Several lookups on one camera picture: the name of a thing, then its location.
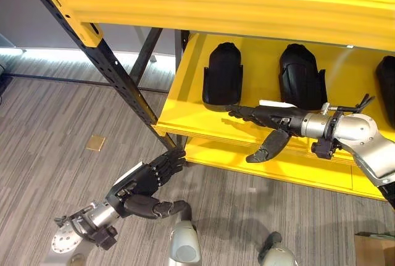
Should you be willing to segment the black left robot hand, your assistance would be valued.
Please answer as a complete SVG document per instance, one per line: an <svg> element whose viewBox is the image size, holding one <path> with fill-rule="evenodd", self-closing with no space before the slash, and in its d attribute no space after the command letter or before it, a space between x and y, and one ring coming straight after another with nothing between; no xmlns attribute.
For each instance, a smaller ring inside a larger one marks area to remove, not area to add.
<svg viewBox="0 0 395 266"><path fill-rule="evenodd" d="M171 177L183 170L186 152L173 148L148 164L140 163L116 182L106 201L122 218L130 215L160 219L189 210L186 201L160 201L153 197Z"/></svg>

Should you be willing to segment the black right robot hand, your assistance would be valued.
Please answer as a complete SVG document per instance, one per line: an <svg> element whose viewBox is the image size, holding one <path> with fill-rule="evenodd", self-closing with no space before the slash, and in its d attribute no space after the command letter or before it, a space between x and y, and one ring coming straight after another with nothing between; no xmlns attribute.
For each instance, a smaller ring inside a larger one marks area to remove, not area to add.
<svg viewBox="0 0 395 266"><path fill-rule="evenodd" d="M302 136L301 129L305 116L309 113L298 107L278 106L228 106L228 115L252 122L260 127L271 128L258 150L246 157L248 163L266 162L285 148L292 136Z"/></svg>

